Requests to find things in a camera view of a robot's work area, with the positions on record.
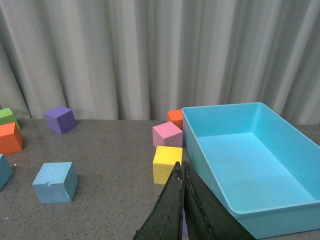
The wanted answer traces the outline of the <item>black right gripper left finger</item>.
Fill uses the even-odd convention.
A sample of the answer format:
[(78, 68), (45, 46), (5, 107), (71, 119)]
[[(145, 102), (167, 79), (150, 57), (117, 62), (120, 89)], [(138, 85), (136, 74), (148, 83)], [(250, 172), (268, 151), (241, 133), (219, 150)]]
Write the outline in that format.
[(150, 215), (134, 235), (135, 240), (181, 240), (185, 184), (177, 161)]

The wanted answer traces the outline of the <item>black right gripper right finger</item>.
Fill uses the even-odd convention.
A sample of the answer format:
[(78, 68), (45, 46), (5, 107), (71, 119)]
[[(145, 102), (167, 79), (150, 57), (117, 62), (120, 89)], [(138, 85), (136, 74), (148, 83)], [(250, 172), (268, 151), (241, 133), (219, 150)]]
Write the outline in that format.
[(184, 212), (190, 240), (253, 240), (212, 193), (194, 168), (185, 162)]

